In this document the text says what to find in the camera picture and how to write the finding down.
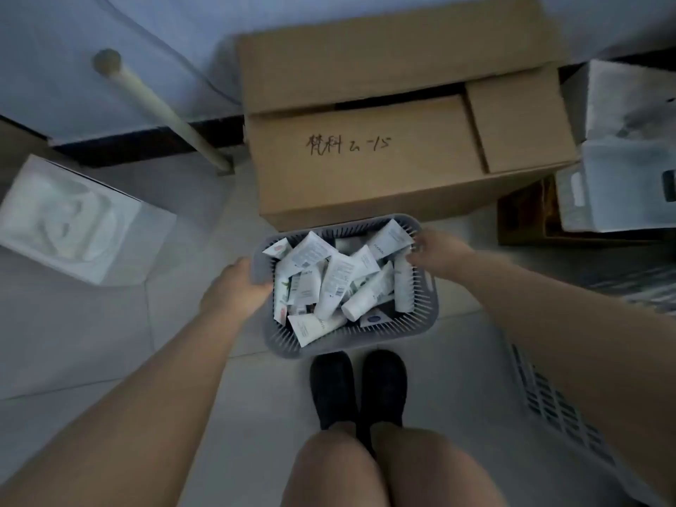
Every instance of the wire on wall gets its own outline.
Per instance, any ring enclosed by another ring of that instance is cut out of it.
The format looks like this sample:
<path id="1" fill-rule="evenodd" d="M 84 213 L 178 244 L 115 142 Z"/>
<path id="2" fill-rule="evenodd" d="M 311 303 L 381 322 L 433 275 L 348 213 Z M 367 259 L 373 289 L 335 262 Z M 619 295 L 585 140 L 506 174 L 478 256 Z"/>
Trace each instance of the wire on wall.
<path id="1" fill-rule="evenodd" d="M 132 19 L 130 16 L 126 15 L 118 7 L 116 7 L 113 4 L 113 2 L 111 2 L 110 0 L 95 0 L 95 1 L 98 6 L 100 6 L 102 9 L 104 9 L 113 17 L 115 17 L 118 21 L 122 22 L 125 26 L 131 28 L 131 30 L 134 30 L 136 33 L 138 33 L 144 39 L 149 41 L 151 44 L 153 44 L 157 48 L 160 48 L 161 50 L 163 50 L 164 52 L 168 53 L 173 58 L 175 58 L 188 72 L 199 78 L 216 94 L 218 94 L 219 96 L 221 96 L 222 98 L 224 98 L 225 100 L 229 101 L 230 103 L 232 103 L 237 107 L 242 106 L 240 100 L 235 99 L 230 94 L 223 92 L 216 85 L 214 85 L 214 83 L 207 77 L 207 75 L 205 75 L 202 71 L 200 71 L 197 67 L 195 67 L 195 65 L 192 62 L 190 62 L 190 60 L 187 57 L 185 57 L 185 55 L 182 55 L 179 51 L 173 49 L 171 46 L 169 46 L 169 44 L 167 44 L 165 41 L 157 37 L 154 33 L 150 32 L 145 27 L 138 24 L 136 21 L 134 21 L 134 19 Z"/>

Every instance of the handwritten chinese characters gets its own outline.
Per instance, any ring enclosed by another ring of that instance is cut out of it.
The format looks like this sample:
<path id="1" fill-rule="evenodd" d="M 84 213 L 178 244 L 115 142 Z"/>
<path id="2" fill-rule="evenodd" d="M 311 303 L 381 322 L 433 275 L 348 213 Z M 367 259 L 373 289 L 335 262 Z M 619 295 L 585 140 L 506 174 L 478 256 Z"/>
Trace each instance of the handwritten chinese characters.
<path id="1" fill-rule="evenodd" d="M 371 138 L 369 140 L 348 140 L 350 145 L 343 145 L 343 136 L 342 135 L 330 135 L 328 137 L 321 134 L 311 135 L 308 139 L 305 147 L 309 148 L 310 155 L 325 156 L 330 155 L 332 152 L 335 154 L 341 154 L 341 152 L 355 152 L 361 151 L 362 148 L 365 151 L 378 151 L 385 147 L 390 146 L 390 137 L 383 137 L 376 135 L 376 138 Z"/>

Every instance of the shoe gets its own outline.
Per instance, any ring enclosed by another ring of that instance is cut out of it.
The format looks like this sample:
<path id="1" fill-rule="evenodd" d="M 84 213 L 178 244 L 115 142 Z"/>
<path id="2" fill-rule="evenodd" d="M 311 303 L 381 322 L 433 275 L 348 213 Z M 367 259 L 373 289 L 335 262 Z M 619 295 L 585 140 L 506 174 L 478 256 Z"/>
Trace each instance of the shoe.
<path id="1" fill-rule="evenodd" d="M 406 404 L 406 366 L 389 350 L 375 350 L 364 360 L 359 439 L 370 448 L 370 427 L 377 422 L 401 426 Z"/>
<path id="2" fill-rule="evenodd" d="M 323 431 L 336 422 L 357 422 L 352 362 L 345 352 L 314 358 L 309 369 L 309 387 Z"/>

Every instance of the hand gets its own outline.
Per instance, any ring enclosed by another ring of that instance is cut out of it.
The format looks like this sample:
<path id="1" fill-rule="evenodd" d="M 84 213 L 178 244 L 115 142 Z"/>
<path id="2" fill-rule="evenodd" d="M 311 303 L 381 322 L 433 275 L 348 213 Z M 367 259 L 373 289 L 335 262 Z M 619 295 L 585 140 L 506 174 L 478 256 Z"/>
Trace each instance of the hand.
<path id="1" fill-rule="evenodd" d="M 475 251 L 460 238 L 443 231 L 423 230 L 415 237 L 418 251 L 406 255 L 408 262 L 433 276 L 454 281 L 460 263 Z"/>
<path id="2" fill-rule="evenodd" d="M 250 268 L 251 260 L 243 257 L 225 267 L 202 296 L 200 313 L 230 312 L 242 320 L 253 315 L 273 291 L 273 284 L 252 284 Z"/>

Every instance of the person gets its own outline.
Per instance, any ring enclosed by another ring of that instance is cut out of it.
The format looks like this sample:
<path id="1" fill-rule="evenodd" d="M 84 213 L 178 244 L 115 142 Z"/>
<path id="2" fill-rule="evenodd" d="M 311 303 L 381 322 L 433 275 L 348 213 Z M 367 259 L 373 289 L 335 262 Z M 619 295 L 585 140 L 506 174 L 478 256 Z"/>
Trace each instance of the person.
<path id="1" fill-rule="evenodd" d="M 423 231 L 417 243 L 409 261 L 465 286 L 634 471 L 674 502 L 676 322 L 449 234 Z M 235 335 L 271 288 L 250 283 L 248 259 L 226 267 L 195 319 L 11 477 L 0 505 L 175 505 Z M 401 359 L 370 354 L 363 382 L 358 415 L 345 354 L 313 362 L 321 431 L 300 449 L 284 507 L 505 504 L 486 471 L 452 442 L 402 427 Z"/>

